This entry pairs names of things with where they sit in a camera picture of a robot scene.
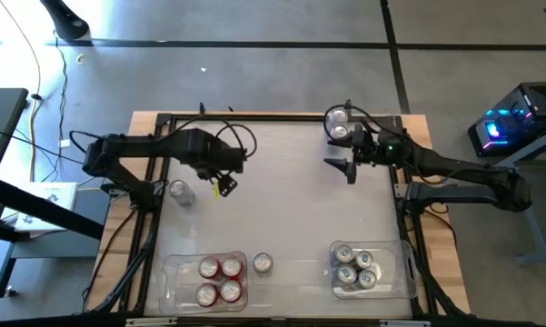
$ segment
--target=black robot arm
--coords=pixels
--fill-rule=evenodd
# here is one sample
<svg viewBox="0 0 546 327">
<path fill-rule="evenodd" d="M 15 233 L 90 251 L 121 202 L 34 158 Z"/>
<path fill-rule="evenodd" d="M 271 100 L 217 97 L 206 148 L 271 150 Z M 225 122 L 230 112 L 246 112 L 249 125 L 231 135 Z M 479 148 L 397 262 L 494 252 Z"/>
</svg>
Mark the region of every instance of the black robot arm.
<svg viewBox="0 0 546 327">
<path fill-rule="evenodd" d="M 355 183 L 356 166 L 359 164 L 393 165 L 407 167 L 420 177 L 440 175 L 485 185 L 496 198 L 492 204 L 502 210 L 520 212 L 531 206 L 531 188 L 514 169 L 443 157 L 419 146 L 400 127 L 381 129 L 375 142 L 372 134 L 357 124 L 353 132 L 344 138 L 333 139 L 329 144 L 352 148 L 352 162 L 325 159 L 326 163 L 345 173 L 348 183 Z"/>
<path fill-rule="evenodd" d="M 237 185 L 230 173 L 243 172 L 246 150 L 231 147 L 199 128 L 176 130 L 161 137 L 108 134 L 90 144 L 83 171 L 91 176 L 108 178 L 114 187 L 129 193 L 133 209 L 148 212 L 157 198 L 154 188 L 161 185 L 140 181 L 120 164 L 122 157 L 175 158 L 194 168 L 200 179 L 216 180 L 220 194 L 227 196 Z"/>
</svg>

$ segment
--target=white tabletop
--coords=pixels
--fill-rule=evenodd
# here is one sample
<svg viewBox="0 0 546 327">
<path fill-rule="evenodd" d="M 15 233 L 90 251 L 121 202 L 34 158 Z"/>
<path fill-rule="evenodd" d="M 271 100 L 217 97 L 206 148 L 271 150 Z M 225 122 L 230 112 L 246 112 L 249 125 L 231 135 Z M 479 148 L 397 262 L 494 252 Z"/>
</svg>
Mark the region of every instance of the white tabletop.
<svg viewBox="0 0 546 327">
<path fill-rule="evenodd" d="M 251 260 L 258 252 L 274 259 L 273 272 L 259 277 L 249 269 L 249 301 L 241 312 L 212 313 L 235 317 L 382 318 L 412 315 L 407 299 L 339 300 L 328 272 L 333 241 L 399 240 L 390 175 L 386 167 L 358 167 L 357 183 L 323 162 L 351 158 L 351 150 L 325 143 L 321 123 L 244 122 L 258 140 L 244 173 L 233 174 L 238 187 L 214 199 L 212 186 L 172 160 L 168 179 L 186 181 L 196 204 L 179 206 L 169 194 L 159 226 L 146 316 L 158 309 L 164 259 L 171 254 L 241 251 Z M 191 124 L 215 133 L 221 123 Z M 252 139 L 238 129 L 244 146 Z M 223 133 L 236 144 L 230 131 Z"/>
</svg>

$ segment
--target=plastic container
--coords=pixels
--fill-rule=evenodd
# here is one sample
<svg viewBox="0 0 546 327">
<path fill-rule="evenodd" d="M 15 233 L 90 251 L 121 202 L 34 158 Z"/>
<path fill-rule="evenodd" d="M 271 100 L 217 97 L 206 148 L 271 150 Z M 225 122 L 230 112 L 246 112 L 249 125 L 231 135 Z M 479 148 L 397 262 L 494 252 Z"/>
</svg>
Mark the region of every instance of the plastic container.
<svg viewBox="0 0 546 327">
<path fill-rule="evenodd" d="M 353 251 L 349 263 L 337 260 L 335 251 L 342 245 Z M 366 251 L 372 257 L 372 263 L 366 271 L 365 281 L 360 281 L 364 271 L 356 264 L 358 253 Z M 332 291 L 340 299 L 411 299 L 417 295 L 416 266 L 412 247 L 405 241 L 394 242 L 342 242 L 335 241 L 329 248 L 329 261 L 332 275 Z M 358 280 L 347 284 L 338 278 L 339 268 L 348 264 L 353 266 Z"/>
<path fill-rule="evenodd" d="M 220 294 L 222 285 L 230 281 L 229 278 L 206 279 L 199 273 L 200 261 L 206 257 L 213 257 L 222 264 L 228 258 L 238 259 L 246 267 L 246 256 L 241 252 L 208 253 L 198 255 L 170 255 L 164 260 L 163 279 L 159 299 L 160 311 L 163 315 L 184 315 L 210 312 L 239 312 L 248 303 L 248 282 L 246 269 L 242 269 L 234 278 L 240 283 L 242 292 L 240 298 L 234 302 L 226 302 Z M 204 283 L 216 286 L 219 298 L 216 303 L 201 306 L 196 301 L 198 287 Z"/>
</svg>

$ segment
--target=concrete floor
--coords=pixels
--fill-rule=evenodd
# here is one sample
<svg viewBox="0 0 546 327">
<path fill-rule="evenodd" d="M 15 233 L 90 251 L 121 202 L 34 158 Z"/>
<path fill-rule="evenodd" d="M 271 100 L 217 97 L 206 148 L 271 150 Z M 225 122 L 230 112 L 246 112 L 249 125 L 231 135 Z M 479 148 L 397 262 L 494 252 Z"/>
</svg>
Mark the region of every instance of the concrete floor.
<svg viewBox="0 0 546 327">
<path fill-rule="evenodd" d="M 41 63 L 46 101 L 36 118 L 37 143 L 56 148 L 62 62 L 53 25 L 37 1 L 4 0 L 28 33 Z M 93 38 L 385 42 L 378 0 L 66 0 L 91 26 Z M 390 0 L 400 43 L 544 44 L 546 1 Z M 0 86 L 36 88 L 34 60 L 0 6 Z M 65 131 L 125 132 L 135 110 L 321 112 L 347 98 L 371 113 L 399 113 L 388 51 L 314 49 L 183 49 L 64 47 L 69 75 Z M 84 54 L 83 64 L 75 58 Z M 477 161 L 466 129 L 520 82 L 546 81 L 546 52 L 400 51 L 413 114 L 426 114 L 434 149 Z M 27 134 L 27 113 L 19 129 Z M 81 158 L 73 148 L 64 154 Z M 27 166 L 28 146 L 12 142 L 5 160 Z M 49 165 L 39 154 L 38 175 Z M 59 181 L 86 176 L 63 163 Z M 546 172 L 528 172 L 546 226 Z M 27 171 L 5 170 L 9 182 Z M 472 312 L 486 318 L 546 323 L 546 263 L 517 266 L 533 250 L 523 217 L 484 205 L 451 206 Z M 0 242 L 0 264 L 7 246 Z M 0 320 L 70 314 L 94 260 L 28 260 L 11 284 L 22 295 L 0 299 Z M 46 301 L 37 299 L 44 296 Z"/>
</svg>

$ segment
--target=black desk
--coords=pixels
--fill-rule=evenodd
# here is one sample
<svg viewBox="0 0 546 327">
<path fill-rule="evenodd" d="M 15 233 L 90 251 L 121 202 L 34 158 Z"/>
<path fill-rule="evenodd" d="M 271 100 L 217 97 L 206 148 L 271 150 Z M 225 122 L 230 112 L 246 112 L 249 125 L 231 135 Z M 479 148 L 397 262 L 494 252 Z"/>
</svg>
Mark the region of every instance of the black desk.
<svg viewBox="0 0 546 327">
<path fill-rule="evenodd" d="M 25 89 L 0 89 L 0 162 L 27 95 Z M 67 230 L 30 239 L 28 233 L 16 232 L 0 222 L 0 239 L 11 243 L 0 272 L 0 297 L 4 296 L 16 259 L 96 256 L 108 204 L 109 197 L 103 192 L 80 192 L 72 212 L 0 181 L 0 215 L 7 206 Z"/>
</svg>

